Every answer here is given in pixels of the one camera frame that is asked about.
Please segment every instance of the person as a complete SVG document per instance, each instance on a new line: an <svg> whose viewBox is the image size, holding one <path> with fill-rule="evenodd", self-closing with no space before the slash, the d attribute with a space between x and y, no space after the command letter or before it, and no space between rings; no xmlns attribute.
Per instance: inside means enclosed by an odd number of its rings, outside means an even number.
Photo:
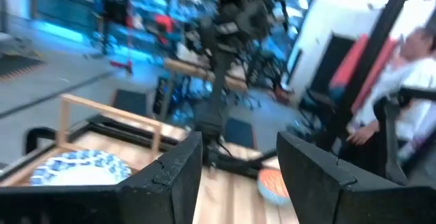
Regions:
<svg viewBox="0 0 436 224"><path fill-rule="evenodd" d="M436 33L418 28L407 37L400 50L405 64L396 68L386 68L380 74L363 107L353 118L353 126L348 127L356 129L349 129L349 136L340 152L340 158L377 174L379 166L386 164L386 151L377 143L381 143L384 138L380 138L378 133L379 122L373 106L382 97L404 86L414 89L436 88L435 53ZM431 101L415 100L401 111L396 122L399 146L414 138L430 106Z"/></svg>

